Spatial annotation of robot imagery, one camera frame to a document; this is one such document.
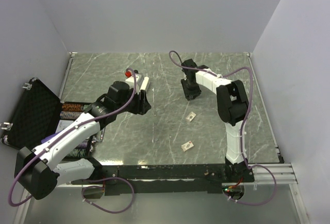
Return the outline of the small white staple box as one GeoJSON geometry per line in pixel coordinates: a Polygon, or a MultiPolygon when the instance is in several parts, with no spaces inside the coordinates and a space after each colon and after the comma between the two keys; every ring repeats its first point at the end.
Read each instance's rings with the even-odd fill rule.
{"type": "Polygon", "coordinates": [[[186,121],[188,123],[192,122],[194,120],[194,118],[196,117],[196,113],[194,113],[193,111],[191,111],[187,117],[186,117],[186,121]]]}

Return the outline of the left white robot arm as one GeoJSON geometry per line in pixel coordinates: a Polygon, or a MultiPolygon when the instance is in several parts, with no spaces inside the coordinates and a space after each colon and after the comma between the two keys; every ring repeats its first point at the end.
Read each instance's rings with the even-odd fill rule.
{"type": "Polygon", "coordinates": [[[66,129],[32,150],[23,147],[17,154],[14,182],[37,200],[70,181],[86,179],[97,183],[102,177],[97,160],[61,161],[85,139],[114,122],[118,114],[146,114],[151,109],[146,98],[149,84],[148,77],[137,83],[133,77],[116,81],[66,129]]]}

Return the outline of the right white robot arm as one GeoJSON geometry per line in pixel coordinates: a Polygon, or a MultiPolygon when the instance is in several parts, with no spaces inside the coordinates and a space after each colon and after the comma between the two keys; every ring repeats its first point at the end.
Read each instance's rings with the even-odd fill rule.
{"type": "Polygon", "coordinates": [[[188,101],[201,95],[200,86],[206,87],[217,97],[218,114],[226,128],[225,176],[229,181],[235,182],[247,170],[244,162],[246,149],[243,121],[248,112],[249,101],[243,82],[225,79],[205,65],[197,66],[193,59],[182,62],[181,68],[185,78],[180,82],[188,101]]]}

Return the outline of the white stapler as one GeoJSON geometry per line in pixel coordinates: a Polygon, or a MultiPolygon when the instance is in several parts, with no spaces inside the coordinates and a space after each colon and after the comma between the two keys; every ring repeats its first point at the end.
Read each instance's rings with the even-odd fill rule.
{"type": "Polygon", "coordinates": [[[149,88],[149,85],[150,85],[150,78],[146,76],[146,77],[144,77],[144,79],[142,81],[140,90],[147,91],[149,88]]]}

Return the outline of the blue black stapler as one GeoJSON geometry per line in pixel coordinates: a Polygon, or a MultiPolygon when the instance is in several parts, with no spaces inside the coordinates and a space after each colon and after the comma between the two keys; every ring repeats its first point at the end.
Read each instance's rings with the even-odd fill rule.
{"type": "Polygon", "coordinates": [[[135,73],[135,76],[136,76],[136,83],[137,85],[141,86],[142,85],[142,82],[144,80],[144,77],[139,74],[139,73],[135,73]]]}

